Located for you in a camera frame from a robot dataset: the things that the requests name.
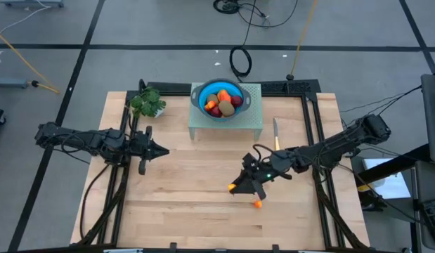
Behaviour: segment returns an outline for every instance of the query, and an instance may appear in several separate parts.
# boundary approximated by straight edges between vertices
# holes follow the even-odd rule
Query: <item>wooden table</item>
[[[125,95],[108,93],[100,129],[119,128]],[[198,129],[192,141],[188,132],[190,98],[163,99],[167,102],[164,114],[157,119],[140,118],[138,129],[151,125],[154,140],[170,149],[170,154],[147,163],[145,176],[138,174],[139,158],[133,158],[118,247],[166,248],[177,242],[178,248],[190,249],[271,249],[272,244],[281,249],[325,249],[311,170],[292,172],[291,181],[279,178],[265,183],[267,198],[261,209],[255,209],[255,195],[228,193],[228,184],[242,168],[242,157],[247,152],[255,154],[253,133]],[[325,136],[340,132],[335,95],[319,93],[318,104]],[[309,110],[314,140],[318,140],[310,103]],[[273,148],[273,117],[277,117],[282,148],[308,144],[300,98],[263,98],[263,111],[264,130],[257,143]],[[341,163],[350,166],[348,160]],[[85,189],[103,167],[100,157],[92,158]],[[103,211],[109,175],[110,169],[89,193],[85,232]],[[353,174],[336,168],[332,176],[341,216],[361,242],[369,245]],[[332,219],[327,216],[332,244],[337,245]],[[106,242],[113,220],[108,221]],[[78,217],[71,241],[79,241]]]

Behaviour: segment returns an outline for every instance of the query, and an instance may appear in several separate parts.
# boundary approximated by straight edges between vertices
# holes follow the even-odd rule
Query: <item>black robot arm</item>
[[[142,159],[139,174],[144,174],[146,160],[169,154],[169,150],[156,144],[151,136],[151,126],[147,127],[145,133],[137,131],[127,140],[124,132],[116,129],[77,131],[49,122],[39,125],[34,138],[42,148],[60,145],[66,153],[83,150],[91,155],[100,155],[105,163],[111,165],[121,165],[129,156],[137,156]]]
[[[297,173],[307,171],[312,164],[318,168],[334,168],[344,153],[362,143],[378,144],[386,141],[390,134],[390,129],[379,115],[368,115],[315,145],[273,151],[268,159],[262,160],[248,153],[243,157],[243,170],[232,182],[230,193],[257,193],[262,200],[266,197],[262,184],[273,181],[277,176],[292,179],[291,175],[286,174],[291,168]]]

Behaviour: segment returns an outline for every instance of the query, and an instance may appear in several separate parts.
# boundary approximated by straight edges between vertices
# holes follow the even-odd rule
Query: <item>potted plant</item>
[[[133,115],[147,117],[158,117],[164,112],[166,102],[160,100],[160,91],[147,86],[139,95],[130,100],[130,106],[133,108]]]

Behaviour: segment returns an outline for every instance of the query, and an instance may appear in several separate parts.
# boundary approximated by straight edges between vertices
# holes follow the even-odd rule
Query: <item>gray floor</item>
[[[64,9],[36,14],[4,36],[17,44],[82,44],[98,0],[65,0]],[[407,0],[428,46],[435,46],[435,0]],[[259,1],[272,24],[287,17],[294,1]],[[312,1],[299,0],[286,24],[252,28],[247,44],[296,45]],[[0,29],[30,12],[0,4]],[[239,44],[247,24],[238,15],[223,15],[212,1],[106,0],[92,44]],[[395,0],[319,1],[305,45],[418,46],[406,16]],[[7,49],[0,54],[0,77],[37,79]],[[53,121],[77,62],[79,50],[22,49],[20,52],[62,92],[0,89],[0,108],[8,123],[0,131],[0,251],[7,250],[36,174],[43,150],[34,145],[37,125]],[[155,82],[205,82],[234,79],[229,51],[89,50],[63,126],[96,129],[108,91],[136,89],[144,78]],[[284,79],[294,51],[251,51],[252,73],[245,81]],[[246,67],[235,54],[236,67]],[[421,52],[302,51],[297,79],[319,79],[324,92],[337,95],[341,110],[402,93],[420,85],[429,68]],[[366,110],[343,114],[346,121]],[[392,137],[382,147],[404,153],[427,142],[422,95],[406,96],[384,113]],[[378,153],[363,153],[381,157]],[[20,249],[68,245],[77,215],[87,166],[54,153]],[[381,214],[365,214],[372,246],[397,251],[410,246],[408,223]]]

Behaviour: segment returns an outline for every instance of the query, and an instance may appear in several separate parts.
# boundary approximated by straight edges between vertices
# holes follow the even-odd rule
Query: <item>table leg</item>
[[[254,132],[254,140],[258,141],[259,136],[261,135],[262,129],[255,129],[255,130],[253,130],[253,132]]]
[[[194,139],[194,135],[195,135],[195,128],[189,127],[189,137],[191,140]]]

